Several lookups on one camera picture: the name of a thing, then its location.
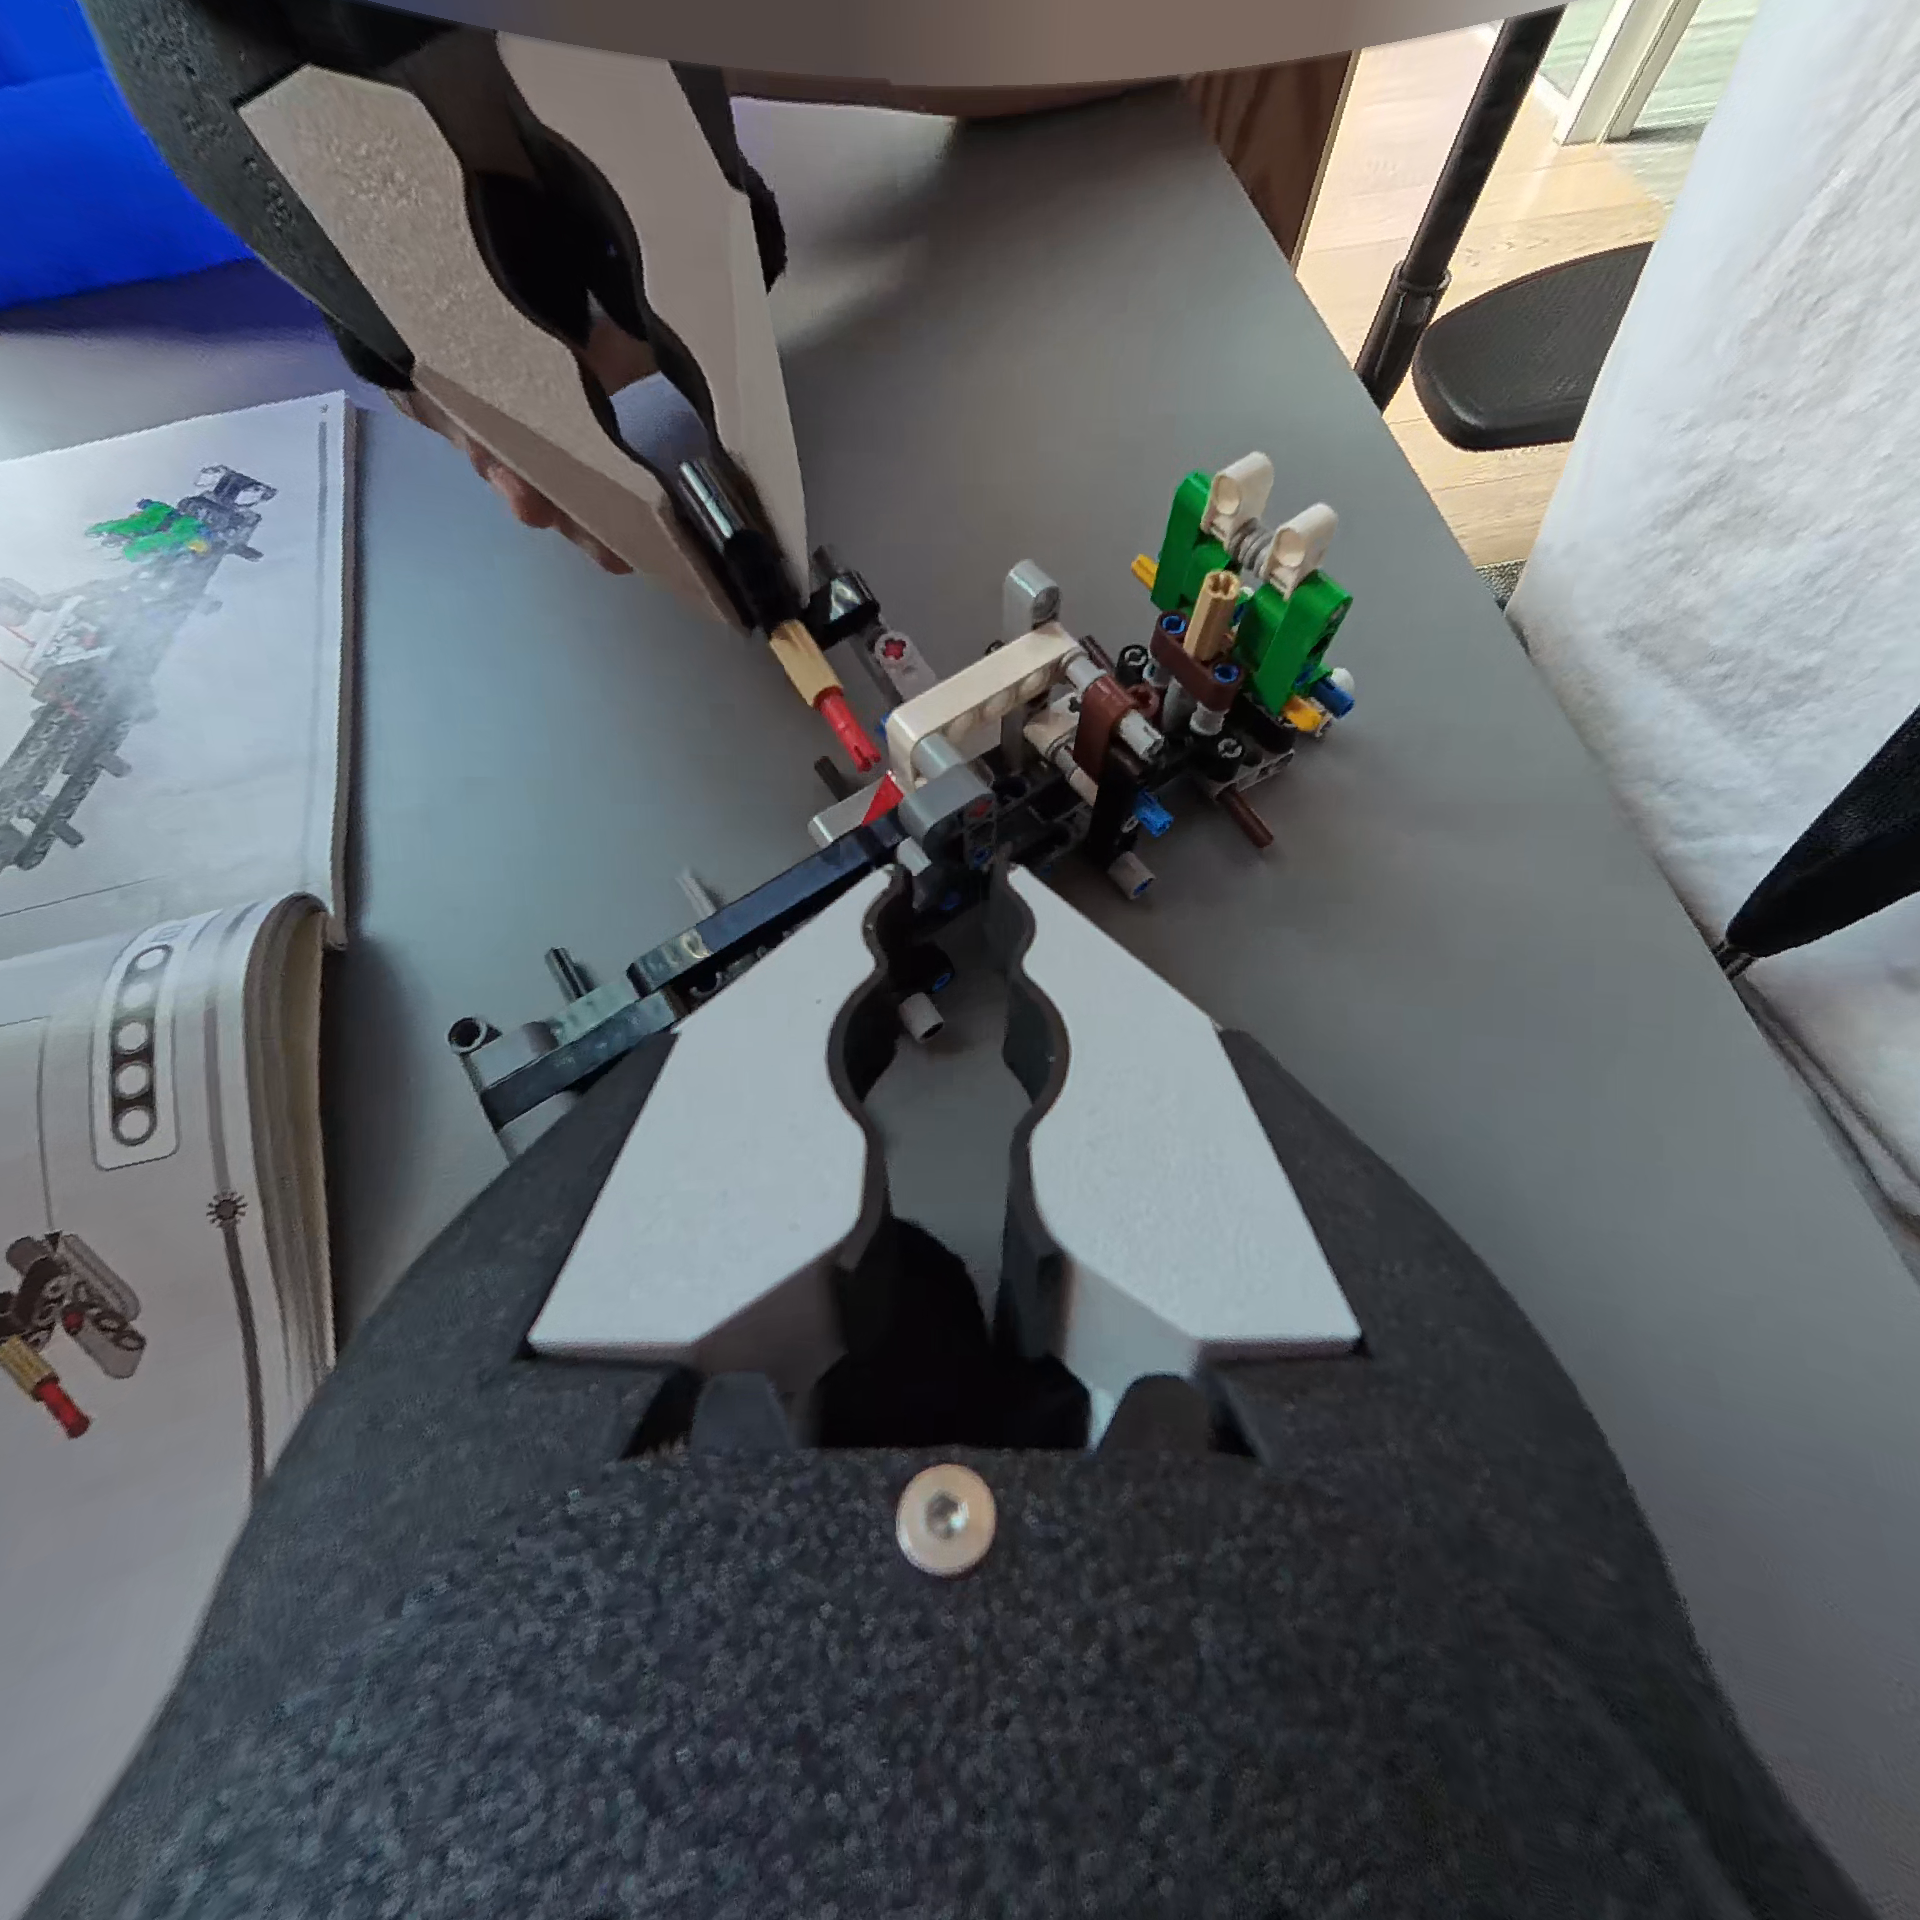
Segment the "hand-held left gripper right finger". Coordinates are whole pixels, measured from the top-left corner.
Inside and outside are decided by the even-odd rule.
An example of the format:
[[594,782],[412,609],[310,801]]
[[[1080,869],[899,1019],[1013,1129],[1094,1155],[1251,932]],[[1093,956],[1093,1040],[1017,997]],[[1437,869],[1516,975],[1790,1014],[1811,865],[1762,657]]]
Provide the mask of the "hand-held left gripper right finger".
[[1361,1321],[1241,1064],[1260,1047],[1029,870],[1001,873],[1001,1057],[1027,1108],[1001,1227],[1001,1340],[1112,1420],[1145,1377],[1346,1357]]

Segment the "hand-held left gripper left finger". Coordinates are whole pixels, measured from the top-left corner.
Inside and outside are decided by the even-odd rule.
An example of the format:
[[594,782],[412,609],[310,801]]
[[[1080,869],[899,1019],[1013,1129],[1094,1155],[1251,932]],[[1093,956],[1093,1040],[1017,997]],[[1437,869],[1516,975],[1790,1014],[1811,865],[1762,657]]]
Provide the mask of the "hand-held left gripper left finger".
[[834,1361],[833,1277],[883,1168],[845,1025],[881,979],[865,877],[693,1013],[529,1344],[549,1360]]

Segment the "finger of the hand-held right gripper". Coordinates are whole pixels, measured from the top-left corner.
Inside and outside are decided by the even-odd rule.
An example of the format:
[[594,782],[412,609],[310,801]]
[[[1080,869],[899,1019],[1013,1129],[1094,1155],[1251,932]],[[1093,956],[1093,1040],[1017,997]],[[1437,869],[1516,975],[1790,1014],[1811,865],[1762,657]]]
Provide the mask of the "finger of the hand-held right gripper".
[[580,172],[630,278],[661,373],[704,423],[712,465],[806,588],[806,503],[762,253],[752,168],[707,63],[498,36],[547,144]]
[[395,325],[420,395],[637,573],[741,627],[670,494],[617,441],[580,353],[498,283],[429,109],[402,86],[299,67],[241,117]]

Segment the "black lego piece with red axle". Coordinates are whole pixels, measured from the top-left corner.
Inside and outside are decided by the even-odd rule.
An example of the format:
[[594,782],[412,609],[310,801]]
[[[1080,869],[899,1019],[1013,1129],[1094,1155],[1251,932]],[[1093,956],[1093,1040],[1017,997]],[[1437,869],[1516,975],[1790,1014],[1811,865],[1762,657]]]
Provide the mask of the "black lego piece with red axle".
[[883,619],[865,575],[842,567],[830,550],[814,550],[806,583],[800,583],[748,483],[717,456],[683,460],[670,486],[733,612],[766,637],[789,685],[830,728],[853,772],[875,777],[881,745],[858,720],[830,649],[850,646],[878,693],[902,704],[936,684],[920,644]]

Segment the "partly built lego model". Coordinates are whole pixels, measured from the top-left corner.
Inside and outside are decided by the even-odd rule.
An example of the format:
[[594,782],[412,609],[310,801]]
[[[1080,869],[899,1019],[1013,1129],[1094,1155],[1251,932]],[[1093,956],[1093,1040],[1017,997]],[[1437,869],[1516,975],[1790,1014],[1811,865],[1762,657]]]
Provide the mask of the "partly built lego model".
[[937,936],[988,901],[997,865],[1040,877],[1083,859],[1125,896],[1155,873],[1145,839],[1190,793],[1258,849],[1273,831],[1256,793],[1297,750],[1354,711],[1354,675],[1330,661],[1354,593],[1328,573],[1338,508],[1266,520],[1275,465],[1258,449],[1188,471],[1160,548],[1134,559],[1155,621],[1116,651],[1069,631],[1064,592],[1033,559],[1001,583],[1006,632],[917,696],[883,696],[845,644],[830,649],[858,720],[875,734],[875,777],[826,757],[833,801],[814,849],[725,903],[685,876],[696,920],[596,982],[570,951],[547,964],[562,990],[549,1019],[449,1030],[506,1155],[549,1132],[637,1045],[683,1024],[865,877],[900,870],[905,903],[883,932],[885,999],[913,1043],[945,1029],[954,959]]

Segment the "lego instruction booklet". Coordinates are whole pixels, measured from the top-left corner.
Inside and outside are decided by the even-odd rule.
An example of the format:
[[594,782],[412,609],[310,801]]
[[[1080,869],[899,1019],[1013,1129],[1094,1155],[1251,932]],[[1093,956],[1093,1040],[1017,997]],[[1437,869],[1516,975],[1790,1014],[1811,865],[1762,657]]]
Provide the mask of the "lego instruction booklet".
[[353,431],[330,392],[2,468],[4,1916],[337,1352]]

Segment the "person's right hand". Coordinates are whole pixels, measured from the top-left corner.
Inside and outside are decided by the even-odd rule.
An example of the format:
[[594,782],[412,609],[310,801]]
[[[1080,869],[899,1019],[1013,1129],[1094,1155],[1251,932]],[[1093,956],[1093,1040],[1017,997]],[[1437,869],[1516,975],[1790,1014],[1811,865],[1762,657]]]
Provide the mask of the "person's right hand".
[[568,516],[554,497],[532,486],[516,468],[501,462],[482,444],[472,441],[466,456],[473,471],[501,496],[516,523],[560,535],[606,573],[634,573],[634,567],[624,558],[590,535],[574,516]]

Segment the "blue plastic bin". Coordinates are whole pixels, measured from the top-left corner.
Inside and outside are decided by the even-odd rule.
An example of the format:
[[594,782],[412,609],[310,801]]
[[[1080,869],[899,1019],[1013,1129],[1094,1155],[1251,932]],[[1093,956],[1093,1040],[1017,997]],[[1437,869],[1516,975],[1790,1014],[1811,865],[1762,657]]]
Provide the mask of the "blue plastic bin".
[[344,317],[337,247],[241,117],[324,4],[2,4],[4,305],[259,256]]

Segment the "brown wooden panel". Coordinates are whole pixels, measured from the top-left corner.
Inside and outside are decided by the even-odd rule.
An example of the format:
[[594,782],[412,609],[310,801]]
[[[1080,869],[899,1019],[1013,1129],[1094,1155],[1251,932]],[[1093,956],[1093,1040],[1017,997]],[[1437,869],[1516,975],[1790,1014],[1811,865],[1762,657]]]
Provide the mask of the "brown wooden panel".
[[1302,257],[1357,53],[1219,69],[1181,81],[1289,268]]

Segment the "black chair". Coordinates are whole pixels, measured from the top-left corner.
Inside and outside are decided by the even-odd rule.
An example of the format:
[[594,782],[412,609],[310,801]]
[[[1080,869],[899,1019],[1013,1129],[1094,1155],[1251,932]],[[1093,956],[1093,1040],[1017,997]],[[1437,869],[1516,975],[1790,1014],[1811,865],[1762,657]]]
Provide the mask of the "black chair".
[[1453,447],[1570,444],[1651,241],[1576,256],[1451,309],[1459,241],[1557,33],[1561,7],[1512,16],[1404,261],[1392,269],[1354,369],[1376,408],[1410,380],[1434,429]]

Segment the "person's white shirt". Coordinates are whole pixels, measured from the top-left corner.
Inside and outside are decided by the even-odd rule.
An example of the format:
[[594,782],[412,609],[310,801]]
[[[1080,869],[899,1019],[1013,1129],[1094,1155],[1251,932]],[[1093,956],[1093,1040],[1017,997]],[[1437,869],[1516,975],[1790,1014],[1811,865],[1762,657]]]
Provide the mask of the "person's white shirt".
[[1508,606],[1721,944],[1918,694],[1918,7],[1761,4]]

